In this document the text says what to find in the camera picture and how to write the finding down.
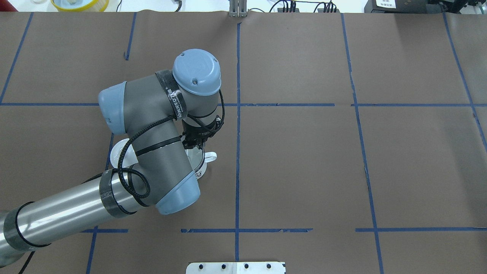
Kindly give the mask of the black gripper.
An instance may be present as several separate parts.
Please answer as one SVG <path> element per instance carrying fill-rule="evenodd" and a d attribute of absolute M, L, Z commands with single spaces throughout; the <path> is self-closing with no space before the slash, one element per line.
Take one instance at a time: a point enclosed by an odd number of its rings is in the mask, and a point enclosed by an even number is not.
<path fill-rule="evenodd" d="M 182 125 L 184 139 L 181 142 L 186 150 L 190 150 L 194 147 L 203 148 L 205 142 L 221 130 L 223 119 L 220 116 L 216 116 L 212 123 L 205 125 L 196 116 L 188 116 L 182 121 Z"/>

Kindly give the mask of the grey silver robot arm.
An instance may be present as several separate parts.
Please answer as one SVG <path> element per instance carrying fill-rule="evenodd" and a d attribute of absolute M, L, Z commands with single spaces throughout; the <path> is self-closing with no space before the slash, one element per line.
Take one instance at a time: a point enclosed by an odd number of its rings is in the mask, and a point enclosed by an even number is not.
<path fill-rule="evenodd" d="M 127 135 L 112 168 L 40 201 L 1 212 L 1 267 L 54 241 L 154 206 L 169 215 L 200 197 L 187 150 L 204 150 L 223 126 L 220 62 L 203 49 L 181 52 L 172 69 L 99 93 L 114 135 Z"/>

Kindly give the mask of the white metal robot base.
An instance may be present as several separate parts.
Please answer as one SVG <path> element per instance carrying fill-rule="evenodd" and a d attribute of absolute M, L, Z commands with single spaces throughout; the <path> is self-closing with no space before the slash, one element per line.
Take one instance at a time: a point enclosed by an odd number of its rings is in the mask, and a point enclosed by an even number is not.
<path fill-rule="evenodd" d="M 186 274 L 285 274 L 284 262 L 193 262 L 188 264 Z"/>

